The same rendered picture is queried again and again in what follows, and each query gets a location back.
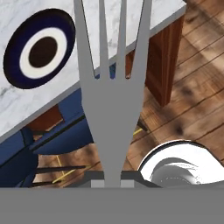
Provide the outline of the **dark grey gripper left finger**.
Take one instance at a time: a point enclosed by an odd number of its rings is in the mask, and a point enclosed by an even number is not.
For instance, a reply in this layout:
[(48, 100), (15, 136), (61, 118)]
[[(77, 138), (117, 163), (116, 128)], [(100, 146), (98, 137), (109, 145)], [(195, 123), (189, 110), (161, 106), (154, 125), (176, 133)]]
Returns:
[(103, 188), (104, 186), (104, 173), (102, 171), (86, 171), (83, 179), (69, 185), (69, 187), (89, 188)]

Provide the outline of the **navy and white round plate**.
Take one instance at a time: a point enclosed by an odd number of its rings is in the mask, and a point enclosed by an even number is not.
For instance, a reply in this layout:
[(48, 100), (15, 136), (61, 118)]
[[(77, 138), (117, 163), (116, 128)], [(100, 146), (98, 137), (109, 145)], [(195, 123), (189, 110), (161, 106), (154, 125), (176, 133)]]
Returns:
[(75, 43), (72, 17), (45, 9), (28, 17), (12, 34), (3, 54), (3, 73), (14, 87), (32, 89), (54, 78), (69, 60)]

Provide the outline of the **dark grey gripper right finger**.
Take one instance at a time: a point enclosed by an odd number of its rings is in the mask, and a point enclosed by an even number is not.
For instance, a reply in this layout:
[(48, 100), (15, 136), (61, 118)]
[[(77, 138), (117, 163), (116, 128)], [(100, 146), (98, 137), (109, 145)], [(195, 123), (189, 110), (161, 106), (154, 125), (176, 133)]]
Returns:
[(159, 185), (144, 180), (139, 171), (122, 171), (121, 173), (122, 188), (159, 188)]

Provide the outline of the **grey metal fork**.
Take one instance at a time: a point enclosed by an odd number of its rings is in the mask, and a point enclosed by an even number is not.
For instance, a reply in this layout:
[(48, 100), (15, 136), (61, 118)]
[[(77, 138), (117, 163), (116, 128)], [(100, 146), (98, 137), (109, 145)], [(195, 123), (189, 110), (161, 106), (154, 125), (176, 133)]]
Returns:
[(100, 77), (95, 77), (82, 0), (74, 1), (82, 106), (104, 172), (104, 185), (121, 185), (121, 172), (133, 132), (142, 111), (147, 69), (151, 2), (143, 0), (131, 76), (125, 76), (126, 9), (122, 0), (115, 78), (109, 76), (104, 0), (99, 0)]

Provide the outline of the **white round domed object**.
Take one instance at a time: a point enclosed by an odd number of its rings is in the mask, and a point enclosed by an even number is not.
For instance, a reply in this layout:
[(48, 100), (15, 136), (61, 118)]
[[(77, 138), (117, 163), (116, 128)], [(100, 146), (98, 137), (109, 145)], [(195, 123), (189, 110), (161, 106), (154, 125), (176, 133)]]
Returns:
[(224, 185), (224, 165), (201, 143), (171, 140), (152, 149), (137, 170), (163, 188)]

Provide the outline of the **blue stool with black legs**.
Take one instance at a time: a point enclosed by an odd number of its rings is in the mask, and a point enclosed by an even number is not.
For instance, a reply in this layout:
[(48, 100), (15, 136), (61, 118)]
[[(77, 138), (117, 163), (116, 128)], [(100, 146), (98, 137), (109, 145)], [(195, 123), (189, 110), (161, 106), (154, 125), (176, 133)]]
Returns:
[(78, 88), (59, 103), (63, 121), (34, 141), (32, 131), (23, 127), (0, 143), (0, 187), (27, 187), (39, 164), (39, 155), (76, 151), (94, 142), (81, 106)]

